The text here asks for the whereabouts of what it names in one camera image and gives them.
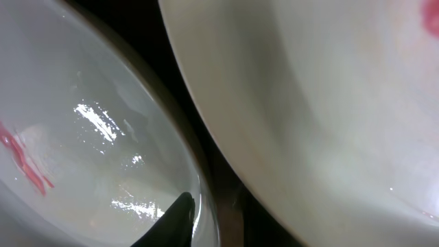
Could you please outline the white plate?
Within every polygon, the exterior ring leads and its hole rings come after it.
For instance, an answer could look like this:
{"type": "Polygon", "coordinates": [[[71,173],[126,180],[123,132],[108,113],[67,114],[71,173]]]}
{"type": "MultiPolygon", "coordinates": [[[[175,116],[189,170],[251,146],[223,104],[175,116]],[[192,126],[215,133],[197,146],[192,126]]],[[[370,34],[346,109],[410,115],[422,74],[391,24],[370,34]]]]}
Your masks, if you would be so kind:
{"type": "Polygon", "coordinates": [[[158,76],[66,1],[1,2],[1,245],[130,246],[193,198],[219,246],[205,158],[158,76]]]}
{"type": "Polygon", "coordinates": [[[438,245],[438,2],[159,3],[210,134],[307,246],[438,245]]]}

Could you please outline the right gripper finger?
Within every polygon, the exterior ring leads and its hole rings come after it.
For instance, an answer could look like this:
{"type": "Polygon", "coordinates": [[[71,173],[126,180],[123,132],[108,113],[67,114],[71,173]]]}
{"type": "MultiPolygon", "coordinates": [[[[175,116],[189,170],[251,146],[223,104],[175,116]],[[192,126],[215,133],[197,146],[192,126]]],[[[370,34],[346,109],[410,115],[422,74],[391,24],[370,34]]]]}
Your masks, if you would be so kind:
{"type": "Polygon", "coordinates": [[[184,192],[131,247],[190,247],[194,216],[195,200],[184,192]]]}

